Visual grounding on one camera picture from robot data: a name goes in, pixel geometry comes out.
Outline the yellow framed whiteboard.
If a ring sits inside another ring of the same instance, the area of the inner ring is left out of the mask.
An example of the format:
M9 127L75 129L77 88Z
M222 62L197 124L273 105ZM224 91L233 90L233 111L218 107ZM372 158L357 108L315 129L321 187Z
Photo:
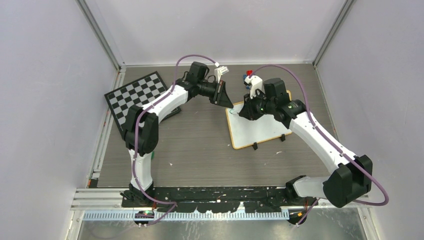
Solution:
M240 101L234 103L233 108L225 109L231 144L235 150L247 147L253 147L256 150L259 143L273 139L284 141L285 136L292 133L269 114L257 120L248 120L239 116L243 106L244 102Z

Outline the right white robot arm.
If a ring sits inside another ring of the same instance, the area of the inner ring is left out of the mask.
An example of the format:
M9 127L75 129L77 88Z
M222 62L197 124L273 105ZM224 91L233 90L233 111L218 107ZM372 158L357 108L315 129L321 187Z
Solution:
M342 208L371 191L372 181L367 175L373 171L372 160L357 156L343 147L309 114L305 104L291 100L285 83L280 78L263 81L254 75L247 76L244 84L249 93L243 97L239 116L256 121L266 115L282 123L299 136L324 163L329 176L298 176L285 184L285 198L291 205L299 205L305 198L324 198Z

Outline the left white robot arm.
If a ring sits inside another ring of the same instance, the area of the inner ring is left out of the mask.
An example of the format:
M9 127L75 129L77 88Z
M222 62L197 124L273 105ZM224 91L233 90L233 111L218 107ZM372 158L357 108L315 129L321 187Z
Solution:
M226 92L226 83L221 79L229 69L216 63L213 81L208 80L209 71L206 64L194 61L189 71L155 100L141 107L133 105L129 108L122 134L131 157L131 180L126 198L141 207L148 207L154 199L151 161L159 142L161 121L196 96L207 97L216 106L233 107Z

